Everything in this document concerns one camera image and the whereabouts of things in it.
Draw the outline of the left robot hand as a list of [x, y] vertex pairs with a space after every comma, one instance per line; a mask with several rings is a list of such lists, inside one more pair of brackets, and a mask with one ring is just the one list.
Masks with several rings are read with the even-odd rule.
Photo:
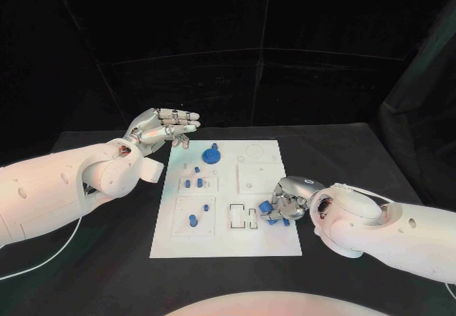
[[172, 147], [182, 146], [188, 149], [191, 140], [186, 133], [195, 132], [199, 126], [198, 113], [150, 108], [134, 118], [124, 139], [147, 156], [162, 148], [166, 142], [172, 142]]

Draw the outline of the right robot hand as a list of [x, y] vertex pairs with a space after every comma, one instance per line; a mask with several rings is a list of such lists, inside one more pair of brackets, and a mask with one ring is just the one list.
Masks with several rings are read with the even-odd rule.
[[310, 208], [315, 195], [326, 186], [302, 176], [287, 176], [277, 182], [271, 200], [260, 205], [260, 218], [274, 224], [280, 220], [299, 220]]

